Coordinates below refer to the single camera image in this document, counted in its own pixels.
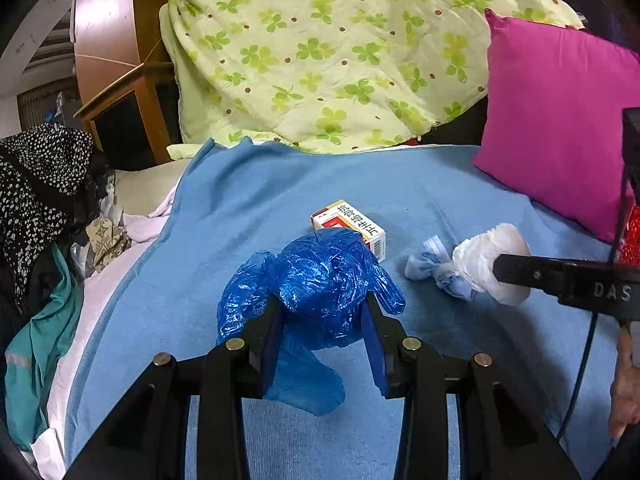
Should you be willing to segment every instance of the pink pillow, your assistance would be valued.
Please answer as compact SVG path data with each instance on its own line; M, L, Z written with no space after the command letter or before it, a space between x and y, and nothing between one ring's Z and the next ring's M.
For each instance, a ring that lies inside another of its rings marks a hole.
M489 106L474 165L613 241L622 108L640 106L638 54L580 30L484 13Z

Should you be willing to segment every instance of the black cable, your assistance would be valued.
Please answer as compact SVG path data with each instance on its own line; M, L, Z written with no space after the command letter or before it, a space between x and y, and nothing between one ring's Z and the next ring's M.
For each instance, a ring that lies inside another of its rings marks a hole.
M589 360L589 354L591 352L591 345L593 343L593 335L596 332L597 322L598 322L598 313L593 312L591 314L591 324L589 325L589 333L587 334L587 341L584 343L584 351L582 352L582 360L580 361L580 368L578 368L578 376L575 378L574 392L571 394L569 407L567 408L566 413L564 414L564 420L560 425L558 436L556 436L556 440L558 442L560 442L560 440L562 440L562 437L564 437L564 433L566 432L566 427L569 425L571 416L574 414L575 403L577 402L578 395L580 394L582 379L584 378L584 371L587 368L587 361Z

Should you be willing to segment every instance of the human hand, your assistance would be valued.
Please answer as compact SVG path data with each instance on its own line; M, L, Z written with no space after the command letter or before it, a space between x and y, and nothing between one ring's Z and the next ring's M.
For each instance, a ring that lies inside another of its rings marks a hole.
M631 362L631 334L622 327L618 337L618 360L616 375L611 385L611 412L609 434L619 440L627 424L640 421L640 368Z

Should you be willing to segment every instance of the white and red box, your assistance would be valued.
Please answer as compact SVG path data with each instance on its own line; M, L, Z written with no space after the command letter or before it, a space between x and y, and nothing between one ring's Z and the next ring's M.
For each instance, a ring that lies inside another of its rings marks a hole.
M338 202L313 213L311 225L315 230L327 227L353 229L362 235L365 245L379 262L385 259L385 230L344 200L338 200Z

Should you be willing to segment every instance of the silver bolt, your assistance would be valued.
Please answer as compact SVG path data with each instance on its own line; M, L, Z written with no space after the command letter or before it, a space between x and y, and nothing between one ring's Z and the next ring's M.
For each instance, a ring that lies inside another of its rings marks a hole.
M227 350L241 350L244 348L244 339L239 337L232 337L225 343Z
M164 366L169 364L169 362L171 362L171 354L167 352L160 352L154 355L154 364L156 366Z
M485 354L480 352L479 354L474 355L474 361L476 362L476 364L479 364L480 366L489 366L491 363L494 362L493 359L491 359L491 356L489 354Z
M415 337L405 337L402 339L402 346L407 350L417 350L422 346L422 343L418 338Z

